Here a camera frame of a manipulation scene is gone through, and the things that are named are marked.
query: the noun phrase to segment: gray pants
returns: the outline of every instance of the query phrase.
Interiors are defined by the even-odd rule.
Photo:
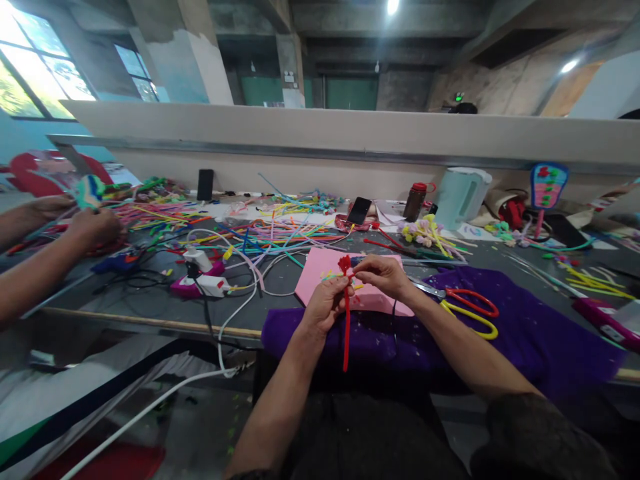
[[[217,370],[189,351],[171,354],[174,342],[136,335],[55,375],[23,372],[0,404],[0,479],[36,474],[144,384]]]

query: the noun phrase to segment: hand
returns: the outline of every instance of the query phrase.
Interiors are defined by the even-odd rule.
[[[354,294],[350,284],[351,280],[346,277],[336,277],[320,282],[313,291],[299,328],[317,335],[324,341],[335,319],[345,311],[345,288],[349,286],[350,297]]]
[[[407,278],[402,266],[392,258],[368,255],[353,268],[353,272],[362,283],[373,285],[385,295],[402,303],[405,303],[408,296],[419,293]]]
[[[111,210],[87,208],[73,216],[65,236],[75,236],[86,241],[88,248],[93,248],[118,238],[121,229],[120,220]]]
[[[34,219],[46,223],[56,220],[74,205],[75,201],[67,195],[52,195],[26,203],[25,208]]]

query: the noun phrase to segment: forearm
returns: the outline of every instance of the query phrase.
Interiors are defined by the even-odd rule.
[[[240,435],[225,478],[256,469],[280,469],[300,425],[323,346],[324,341],[300,328],[293,334]]]
[[[0,253],[10,249],[33,231],[46,223],[30,213],[25,205],[0,215]]]
[[[502,353],[419,290],[403,301],[429,330],[450,366],[486,401],[505,393],[542,395]]]
[[[89,243],[65,234],[0,275],[0,329],[44,300],[85,256]]]

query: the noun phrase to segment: concrete ceiling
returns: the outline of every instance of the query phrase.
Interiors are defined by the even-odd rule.
[[[66,0],[82,28],[126,33],[127,0]],[[272,62],[277,33],[296,33],[316,71],[452,70],[473,61],[498,68],[545,49],[583,51],[615,40],[640,0],[209,0],[225,58]]]

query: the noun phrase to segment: purple felt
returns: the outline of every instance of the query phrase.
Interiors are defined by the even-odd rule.
[[[625,351],[572,322],[518,287],[502,272],[459,267],[426,282],[439,289],[474,290],[491,300],[500,311],[498,318],[491,320],[499,332],[491,344],[551,399],[560,399],[611,380],[626,358]],[[282,357],[304,311],[269,312],[262,330],[262,342],[267,352]],[[457,314],[457,317],[474,329],[486,328],[466,316]],[[350,359],[395,370],[436,373],[438,390],[464,391],[433,338],[415,317],[396,318],[397,348],[390,324],[390,315],[352,312]],[[329,332],[321,361],[341,358],[343,330],[343,323],[340,323]]]

